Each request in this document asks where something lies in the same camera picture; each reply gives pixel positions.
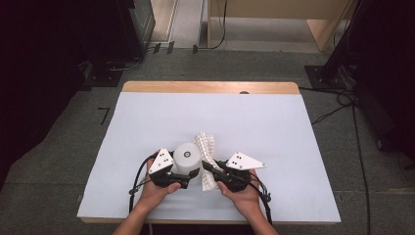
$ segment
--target black wire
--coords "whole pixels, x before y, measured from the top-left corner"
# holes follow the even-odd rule
[[[135,62],[135,64],[133,65],[133,66],[131,66],[131,67],[128,67],[128,68],[120,68],[120,69],[111,69],[110,68],[110,71],[129,71],[129,70],[132,70],[132,69],[134,69],[138,64],[140,64],[140,62],[141,62],[141,58],[139,58],[136,62]]]
[[[135,197],[135,193],[137,193],[137,192],[138,192],[138,187],[139,187],[139,186],[141,186],[141,185],[143,185],[143,184],[146,184],[146,183],[150,182],[150,181],[147,181],[147,182],[141,183],[140,185],[137,185],[138,178],[140,177],[141,170],[143,169],[144,165],[145,165],[145,164],[146,164],[149,160],[151,160],[151,159],[155,159],[155,158],[156,158],[156,155],[157,155],[157,153],[155,153],[155,154],[151,155],[151,156],[150,156],[150,157],[148,157],[146,160],[144,160],[144,161],[141,163],[140,168],[139,168],[139,169],[138,169],[138,171],[137,171],[137,174],[136,174],[135,179],[134,179],[134,184],[133,184],[133,186],[132,186],[132,189],[129,191],[129,194],[131,195],[131,196],[130,196],[130,201],[129,201],[129,212],[131,212],[131,211],[132,211],[132,208],[133,208],[133,205],[134,205],[134,197]]]
[[[362,169],[362,176],[363,176],[363,182],[364,182],[364,192],[366,195],[366,217],[367,217],[367,234],[370,235],[370,200],[369,200],[369,187],[367,185],[367,179],[366,179],[366,171],[364,169],[363,164],[363,158],[362,158],[362,152],[360,148],[360,138],[359,138],[359,130],[357,128],[357,121],[356,121],[356,113],[354,110],[355,105],[352,106],[353,111],[353,123],[354,123],[354,131],[356,133],[356,141],[357,141],[357,151],[359,154],[360,159],[360,167]]]
[[[351,69],[350,66],[347,66],[348,69],[346,68],[346,65],[340,65],[339,66],[339,75],[345,80],[345,82],[347,82],[349,85],[351,85],[352,87],[354,87],[356,85],[356,81],[351,77],[352,74],[349,71]]]
[[[263,184],[255,174],[251,173],[251,175],[255,177],[255,179],[251,180],[257,181],[259,183],[259,186],[262,188],[262,194],[265,196],[266,201],[269,203],[271,201],[271,194],[268,194],[268,190],[266,189],[265,184]]]
[[[356,143],[357,143],[357,151],[358,151],[358,155],[359,155],[359,160],[360,160],[360,167],[362,170],[362,177],[363,177],[363,182],[364,182],[364,190],[365,190],[365,195],[366,195],[366,217],[367,217],[367,234],[370,235],[371,234],[371,225],[370,225],[370,198],[369,198],[369,187],[368,187],[368,183],[367,183],[367,178],[366,178],[366,171],[364,168],[364,164],[363,164],[363,158],[362,158],[362,152],[361,152],[361,146],[360,146],[360,137],[359,137],[359,131],[358,131],[358,126],[357,126],[357,121],[356,121],[356,113],[355,113],[355,107],[356,107],[356,100],[355,99],[351,99],[349,97],[349,95],[354,95],[352,90],[344,90],[341,92],[334,92],[331,90],[315,90],[315,89],[311,89],[311,88],[303,88],[301,87],[300,89],[302,90],[309,90],[309,91],[315,91],[315,92],[324,92],[324,93],[330,93],[330,94],[336,94],[337,93],[337,102],[341,105],[339,108],[335,109],[334,111],[330,112],[327,115],[322,116],[323,118],[321,118],[318,121],[323,120],[324,118],[332,115],[333,113],[341,110],[342,108],[345,107],[349,107],[351,106],[352,109],[352,113],[353,113],[353,124],[354,124],[354,131],[356,134]],[[349,99],[349,103],[343,103],[340,101],[340,97],[341,96],[346,96]]]
[[[252,183],[248,183],[251,187],[255,189],[255,191],[258,193],[260,199],[262,200],[263,206],[265,207],[265,213],[266,213],[266,219],[268,220],[269,224],[272,225],[272,218],[271,218],[271,208],[268,206],[268,202],[264,198],[263,194],[259,191],[259,189],[253,185]]]
[[[336,112],[346,108],[346,107],[350,107],[355,103],[355,100],[350,98],[350,95],[354,96],[354,91],[352,90],[343,90],[343,91],[335,91],[335,90],[330,90],[330,89],[313,89],[313,88],[306,88],[306,87],[299,87],[300,90],[307,90],[307,91],[314,91],[314,92],[321,92],[321,93],[328,93],[328,94],[336,94],[337,95],[337,102],[341,105],[340,107],[336,108],[335,110],[333,110],[332,112],[325,114],[323,116],[320,116],[317,120],[315,120],[311,125],[318,123],[322,120],[324,120],[325,118],[328,118],[329,116],[335,114]],[[347,99],[349,100],[348,103],[343,103],[341,101],[341,97],[347,97]]]
[[[220,40],[219,44],[217,44],[217,46],[209,48],[211,50],[214,50],[216,48],[218,48],[220,45],[222,45],[223,40],[225,40],[225,35],[226,35],[226,7],[228,5],[228,0],[225,1],[225,9],[223,10],[223,35],[222,35],[222,39]]]

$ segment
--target gray carpet floor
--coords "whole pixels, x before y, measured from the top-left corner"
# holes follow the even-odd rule
[[[123,82],[127,80],[293,81],[309,87],[303,66],[324,65],[329,55],[282,52],[149,52],[116,88],[79,91],[46,139],[18,160],[0,193],[0,234],[111,234],[117,224],[87,224],[76,218],[83,194]],[[336,95],[301,91],[310,121],[339,104]],[[102,123],[105,111],[110,113]],[[415,171],[401,153],[378,151],[376,137],[356,109],[363,164],[369,186],[371,234],[415,234]],[[352,110],[345,108],[313,125],[342,222],[277,225],[280,234],[367,234],[366,197]],[[189,234],[203,234],[208,229]],[[160,234],[184,234],[169,230]]]

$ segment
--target forearm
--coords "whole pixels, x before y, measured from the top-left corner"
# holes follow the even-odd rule
[[[140,234],[147,214],[148,213],[146,210],[140,207],[135,207],[125,219],[125,221],[123,221],[118,229],[113,233],[113,235]]]
[[[255,235],[278,235],[274,227],[269,224],[260,209],[244,214]]]

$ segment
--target white triangular marker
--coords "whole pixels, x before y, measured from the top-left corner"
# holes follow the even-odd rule
[[[164,169],[174,164],[174,160],[171,157],[167,149],[160,149],[156,156],[155,161],[149,169],[149,173],[156,173],[157,171]]]
[[[266,167],[266,165],[263,164],[262,162],[256,159],[253,159],[243,153],[239,153],[239,152],[234,154],[232,158],[228,160],[228,163],[226,163],[226,166],[230,168],[235,168],[238,170]]]

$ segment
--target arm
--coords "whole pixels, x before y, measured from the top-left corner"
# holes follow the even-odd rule
[[[253,180],[251,183],[256,187],[259,186],[257,181]],[[217,182],[217,185],[222,195],[230,199],[238,212],[247,219],[255,235],[278,235],[277,231],[275,231],[274,227],[268,223],[263,215],[259,206],[259,196],[254,188],[248,186],[244,191],[232,193],[222,182]]]
[[[147,162],[147,171],[152,164],[153,160]],[[149,180],[150,176],[146,174],[146,182]],[[177,191],[179,188],[179,183],[170,184],[166,188],[156,186],[153,182],[145,184],[140,199],[134,209],[125,221],[116,229],[113,235],[139,234],[147,215],[162,202],[165,196]]]

